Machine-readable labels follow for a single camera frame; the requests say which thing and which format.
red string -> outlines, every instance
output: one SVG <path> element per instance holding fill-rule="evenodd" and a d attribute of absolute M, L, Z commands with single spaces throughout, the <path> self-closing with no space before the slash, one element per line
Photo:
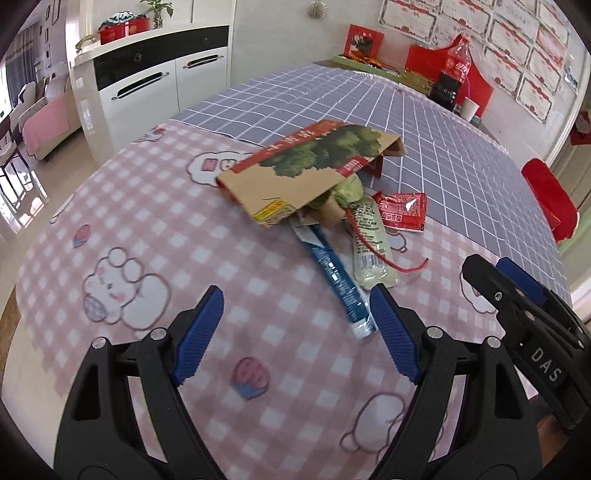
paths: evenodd
<path fill-rule="evenodd" d="M 367 249 L 369 249 L 369 251 L 371 251 L 371 253 L 373 253 L 376 257 L 378 257 L 386 265 L 389 265 L 390 267 L 395 268 L 396 270 L 398 270 L 399 272 L 402 272 L 402 273 L 413 273 L 413 272 L 418 272 L 419 270 L 422 270 L 425 267 L 425 265 L 427 265 L 427 262 L 429 262 L 429 259 L 426 258 L 425 261 L 421 265 L 419 265 L 418 267 L 415 267 L 415 268 L 399 267 L 397 264 L 388 260 L 385 256 L 383 256 L 381 253 L 376 251 L 376 249 L 370 245 L 370 243 L 363 236 L 363 233 L 361 232 L 361 229 L 359 228 L 359 224 L 357 223 L 357 220 L 355 220 L 355 216 L 353 215 L 353 212 L 351 212 L 350 209 L 346 208 L 345 214 L 347 215 L 349 222 L 351 222 L 351 225 L 353 226 L 353 230 L 355 231 L 355 235 L 357 236 L 357 238 L 359 238 L 361 243 L 363 243 L 364 246 Z"/>

table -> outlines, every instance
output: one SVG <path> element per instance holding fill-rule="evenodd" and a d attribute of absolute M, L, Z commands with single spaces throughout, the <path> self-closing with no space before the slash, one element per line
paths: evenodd
<path fill-rule="evenodd" d="M 251 80 L 175 118 L 270 145 L 325 117 L 401 134 L 408 155 L 388 159 L 382 180 L 364 180 L 385 192 L 426 192 L 432 218 L 510 257 L 570 304 L 548 222 L 505 149 L 404 85 L 309 65 Z"/>

pink checkered tablecloth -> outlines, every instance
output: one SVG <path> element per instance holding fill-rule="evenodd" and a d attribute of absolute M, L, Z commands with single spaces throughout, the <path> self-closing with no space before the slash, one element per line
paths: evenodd
<path fill-rule="evenodd" d="M 197 374 L 180 388 L 197 430 L 230 480 L 367 478 L 414 386 L 378 333 L 356 340 L 340 301 L 285 224 L 257 226 L 214 186 L 256 146 L 170 121 L 121 151 L 56 213 L 22 266 L 22 320 L 65 398 L 98 336 L 134 341 L 192 309 L 211 284 L 225 314 Z M 329 238 L 346 265 L 351 241 Z M 430 262 L 392 289 L 456 339 L 502 336 L 494 310 L 461 279 L 484 247 L 427 219 L 389 237 L 396 261 Z M 132 383 L 140 428 L 158 452 Z M 449 448 L 461 384 L 436 455 Z"/>

cardboard box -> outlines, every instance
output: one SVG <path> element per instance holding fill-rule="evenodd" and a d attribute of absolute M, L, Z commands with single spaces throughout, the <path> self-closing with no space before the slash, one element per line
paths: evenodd
<path fill-rule="evenodd" d="M 322 120 L 222 172 L 217 183 L 242 204 L 257 223 L 269 227 L 382 153 L 404 155 L 400 136 Z"/>

plastic bottle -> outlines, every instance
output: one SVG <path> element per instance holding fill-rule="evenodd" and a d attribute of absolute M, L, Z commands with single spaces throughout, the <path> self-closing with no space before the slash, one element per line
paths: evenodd
<path fill-rule="evenodd" d="M 469 44 L 468 38 L 462 35 L 458 45 L 447 51 L 446 64 L 429 96 L 431 100 L 449 111 L 453 111 L 457 93 L 472 66 Z"/>

